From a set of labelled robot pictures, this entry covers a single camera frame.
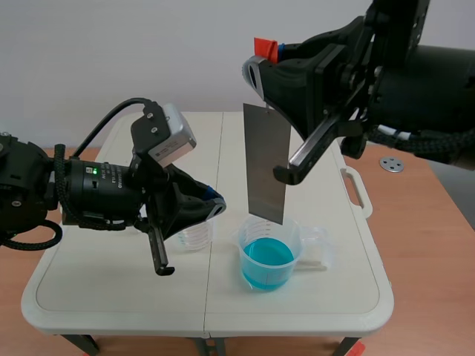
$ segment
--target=white wall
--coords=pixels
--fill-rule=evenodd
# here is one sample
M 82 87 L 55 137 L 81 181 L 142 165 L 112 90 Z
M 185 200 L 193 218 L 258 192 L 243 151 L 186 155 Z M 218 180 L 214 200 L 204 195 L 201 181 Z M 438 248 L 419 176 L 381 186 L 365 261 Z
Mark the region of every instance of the white wall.
M 0 131 L 77 145 L 132 96 L 182 111 L 258 104 L 240 75 L 254 36 L 300 42 L 345 25 L 369 3 L 1 0 Z M 422 43 L 475 49 L 474 13 L 473 0 L 433 0 Z

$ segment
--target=plastic measuring cup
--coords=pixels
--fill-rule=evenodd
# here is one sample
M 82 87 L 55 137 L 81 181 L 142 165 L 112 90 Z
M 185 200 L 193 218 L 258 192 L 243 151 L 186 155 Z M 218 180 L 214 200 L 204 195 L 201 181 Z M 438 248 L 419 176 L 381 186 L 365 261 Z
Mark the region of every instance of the plastic measuring cup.
M 177 238 L 188 250 L 205 248 L 213 240 L 214 223 L 205 221 L 177 233 Z
M 279 225 L 259 217 L 250 217 L 233 236 L 239 248 L 240 267 L 251 287 L 273 290 L 292 275 L 306 245 L 321 248 L 320 264 L 329 268 L 333 247 L 323 228 L 300 227 L 285 218 Z

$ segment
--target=metal plate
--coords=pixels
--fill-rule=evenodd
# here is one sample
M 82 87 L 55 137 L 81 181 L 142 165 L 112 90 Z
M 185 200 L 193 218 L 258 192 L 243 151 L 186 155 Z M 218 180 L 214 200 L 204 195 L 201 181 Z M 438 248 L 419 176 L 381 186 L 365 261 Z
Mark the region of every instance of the metal plate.
M 404 169 L 402 161 L 395 157 L 383 157 L 379 160 L 379 164 L 388 172 L 399 173 Z
M 244 104 L 249 213 L 282 224 L 286 185 L 274 178 L 289 159 L 290 124 L 277 111 Z

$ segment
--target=table handle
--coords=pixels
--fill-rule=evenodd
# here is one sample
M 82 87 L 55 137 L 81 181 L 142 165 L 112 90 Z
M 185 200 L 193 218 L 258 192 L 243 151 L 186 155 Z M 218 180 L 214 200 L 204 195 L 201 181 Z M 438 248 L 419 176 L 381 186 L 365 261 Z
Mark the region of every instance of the table handle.
M 363 213 L 363 217 L 368 219 L 371 214 L 373 213 L 373 204 L 371 204 L 370 197 L 366 192 L 366 188 L 364 187 L 363 180 L 361 176 L 357 172 L 356 169 L 351 167 L 345 167 L 341 169 L 341 174 L 350 178 L 351 183 L 356 192 L 356 196 L 358 197 L 359 206 L 361 207 L 361 211 Z

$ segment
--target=black wire sleeve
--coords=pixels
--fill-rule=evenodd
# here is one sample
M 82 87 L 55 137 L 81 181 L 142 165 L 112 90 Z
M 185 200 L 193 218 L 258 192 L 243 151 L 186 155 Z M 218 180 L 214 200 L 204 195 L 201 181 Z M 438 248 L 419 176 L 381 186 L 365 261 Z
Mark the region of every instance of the black wire sleeve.
M 409 140 L 396 140 L 394 137 L 380 133 L 375 129 L 370 133 L 368 139 L 374 143 L 412 154 L 442 154 L 475 145 L 475 128 L 464 132 L 451 133 L 440 139 L 416 137 Z
M 54 231 L 54 236 L 51 240 L 45 241 L 43 243 L 20 243 L 18 241 L 12 241 L 15 235 L 7 235 L 2 236 L 0 235 L 0 246 L 3 245 L 5 247 L 11 248 L 13 250 L 20 250 L 20 251 L 40 251 L 45 250 L 47 248 L 53 247 L 59 243 L 62 239 L 62 229 L 61 226 L 52 222 L 50 220 L 44 220 L 39 226 L 44 226 L 46 228 L 50 228 Z
M 88 134 L 88 136 L 85 138 L 85 140 L 79 145 L 79 147 L 76 149 L 72 157 L 79 157 L 79 155 L 87 148 L 87 146 L 92 142 L 94 137 L 97 136 L 97 134 L 106 126 L 114 116 L 116 116 L 120 111 L 124 110 L 125 108 L 134 105 L 134 104 L 150 104 L 152 101 L 149 99 L 145 98 L 131 98 L 128 100 L 125 100 L 124 102 L 121 102 L 118 104 L 114 109 L 109 111 L 109 113 L 104 116 L 104 119 L 102 119 L 99 124 Z
M 84 218 L 70 203 L 68 200 L 68 194 L 66 189 L 66 162 L 65 162 L 65 151 L 66 147 L 64 145 L 55 145 L 54 146 L 54 174 L 55 174 L 55 183 L 56 183 L 56 192 L 58 194 L 58 200 L 61 203 L 61 206 L 64 212 L 71 218 L 75 219 L 79 226 L 82 228 L 90 228 L 93 230 L 110 230 L 110 231 L 121 231 L 124 230 L 127 226 L 124 223 L 113 224 L 112 222 L 99 223 L 90 219 Z

